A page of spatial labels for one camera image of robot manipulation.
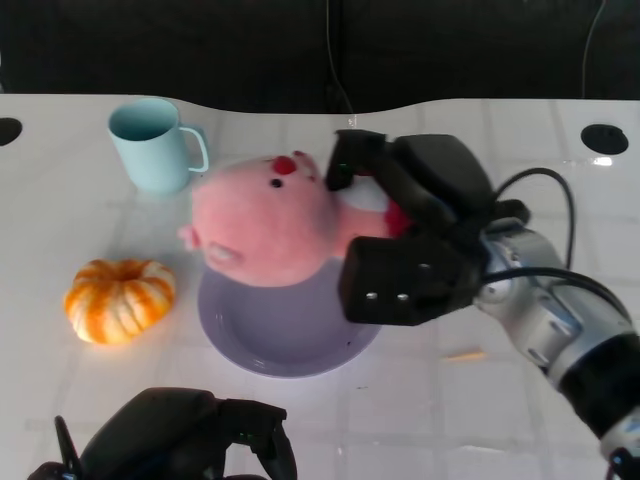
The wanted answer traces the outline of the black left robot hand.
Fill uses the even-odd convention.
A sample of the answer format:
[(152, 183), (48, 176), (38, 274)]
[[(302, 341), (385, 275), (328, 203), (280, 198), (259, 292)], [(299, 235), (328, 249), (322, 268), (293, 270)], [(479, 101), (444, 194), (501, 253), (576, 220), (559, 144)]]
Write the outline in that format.
[(198, 389), (149, 388), (98, 431), (80, 456), (84, 479), (227, 479), (227, 450), (248, 447), (267, 479), (298, 477), (285, 410)]

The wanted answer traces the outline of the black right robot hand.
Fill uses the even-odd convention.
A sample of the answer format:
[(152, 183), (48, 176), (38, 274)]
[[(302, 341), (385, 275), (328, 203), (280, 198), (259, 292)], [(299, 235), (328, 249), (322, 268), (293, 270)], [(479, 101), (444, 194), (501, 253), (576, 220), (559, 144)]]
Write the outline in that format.
[(359, 233), (347, 245), (338, 283), (346, 319), (416, 326), (469, 306), (489, 264), (482, 232), (498, 220), (527, 223), (528, 208), (498, 200), (480, 162), (452, 135), (336, 135), (326, 186), (344, 191), (367, 174), (389, 199), (388, 234)]

